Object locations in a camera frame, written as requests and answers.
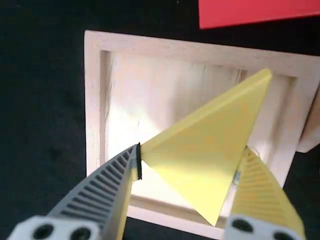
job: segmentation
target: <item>wooden box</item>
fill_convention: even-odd
[[[84,61],[88,175],[270,68],[274,77],[248,145],[283,186],[320,81],[319,57],[107,32],[85,32]],[[235,186],[211,226],[146,164],[142,174],[132,186],[129,217],[222,238]]]

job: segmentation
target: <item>red block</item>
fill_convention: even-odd
[[[201,29],[320,15],[320,0],[199,0]]]

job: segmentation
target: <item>black table surface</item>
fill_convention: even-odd
[[[45,215],[86,176],[84,31],[320,55],[320,17],[200,30],[196,0],[10,0],[0,9],[0,238]],[[297,153],[284,190],[320,234],[320,147]],[[205,239],[129,218],[124,239]]]

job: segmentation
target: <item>wooden tray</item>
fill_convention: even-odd
[[[248,145],[283,186],[320,81],[319,57],[95,31],[85,32],[84,63],[87,175],[268,67],[274,77]],[[146,164],[142,173],[129,217],[222,238],[235,186],[211,226]]]

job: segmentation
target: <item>yellow triangle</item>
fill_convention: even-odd
[[[271,78],[259,71],[141,146],[141,158],[213,226]]]

